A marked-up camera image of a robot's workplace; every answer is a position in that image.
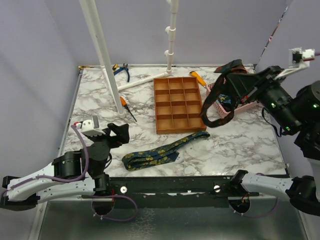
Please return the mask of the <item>navy yellow floral tie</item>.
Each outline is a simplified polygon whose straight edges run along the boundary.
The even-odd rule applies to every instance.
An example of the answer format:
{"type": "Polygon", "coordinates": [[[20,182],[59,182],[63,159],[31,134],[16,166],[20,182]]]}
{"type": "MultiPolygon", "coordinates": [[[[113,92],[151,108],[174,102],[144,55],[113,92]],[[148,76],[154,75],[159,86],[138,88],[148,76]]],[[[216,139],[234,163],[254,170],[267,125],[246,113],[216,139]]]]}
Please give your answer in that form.
{"type": "Polygon", "coordinates": [[[121,161],[125,169],[128,171],[137,171],[145,168],[173,163],[180,154],[178,152],[180,148],[194,140],[206,139],[208,137],[210,137],[210,134],[207,131],[198,131],[167,145],[146,151],[128,153],[121,159],[121,161]]]}

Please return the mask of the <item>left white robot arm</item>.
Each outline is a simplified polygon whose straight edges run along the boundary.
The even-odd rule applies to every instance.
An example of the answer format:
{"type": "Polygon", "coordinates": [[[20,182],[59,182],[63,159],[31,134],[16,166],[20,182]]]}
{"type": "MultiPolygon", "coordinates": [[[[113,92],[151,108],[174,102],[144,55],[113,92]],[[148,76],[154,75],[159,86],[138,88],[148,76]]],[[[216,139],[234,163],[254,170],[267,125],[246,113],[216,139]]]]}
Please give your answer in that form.
{"type": "Polygon", "coordinates": [[[65,152],[44,168],[25,177],[6,176],[2,180],[0,207],[26,211],[38,204],[64,197],[106,197],[112,194],[105,173],[112,159],[111,149],[130,141],[129,125],[109,123],[106,128],[85,128],[84,122],[71,125],[82,148],[65,152]]]}

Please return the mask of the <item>black orange floral tie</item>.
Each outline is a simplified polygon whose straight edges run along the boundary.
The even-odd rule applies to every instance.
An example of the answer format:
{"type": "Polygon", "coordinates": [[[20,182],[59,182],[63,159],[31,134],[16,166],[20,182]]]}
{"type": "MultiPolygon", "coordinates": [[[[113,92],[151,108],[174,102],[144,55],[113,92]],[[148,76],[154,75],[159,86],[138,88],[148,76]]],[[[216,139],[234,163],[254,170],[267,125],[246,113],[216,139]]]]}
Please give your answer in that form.
{"type": "Polygon", "coordinates": [[[227,90],[227,87],[228,87],[225,77],[226,77],[225,74],[221,74],[217,78],[215,83],[212,85],[212,88],[210,89],[208,96],[204,100],[204,103],[202,105],[202,108],[199,114],[204,125],[209,128],[217,128],[229,123],[234,118],[235,109],[238,106],[238,100],[231,93],[225,94],[227,97],[229,97],[229,102],[230,102],[229,112],[226,112],[226,110],[223,108],[223,106],[219,102],[220,96],[222,94],[222,90],[227,90]],[[209,108],[211,108],[211,106],[215,108],[220,118],[217,118],[215,120],[209,119],[208,110],[209,108]]]}

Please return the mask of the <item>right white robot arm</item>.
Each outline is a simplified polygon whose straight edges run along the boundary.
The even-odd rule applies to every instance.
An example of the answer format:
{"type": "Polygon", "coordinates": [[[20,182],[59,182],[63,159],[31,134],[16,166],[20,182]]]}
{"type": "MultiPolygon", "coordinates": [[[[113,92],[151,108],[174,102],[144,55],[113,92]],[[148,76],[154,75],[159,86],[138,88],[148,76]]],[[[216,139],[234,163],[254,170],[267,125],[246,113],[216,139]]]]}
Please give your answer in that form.
{"type": "Polygon", "coordinates": [[[259,102],[282,130],[282,136],[296,136],[295,145],[307,158],[312,175],[290,177],[262,175],[238,170],[229,189],[236,195],[261,193],[287,200],[306,214],[320,214],[320,82],[315,81],[291,97],[281,86],[287,74],[279,66],[249,73],[228,73],[230,91],[238,100],[259,102]]]}

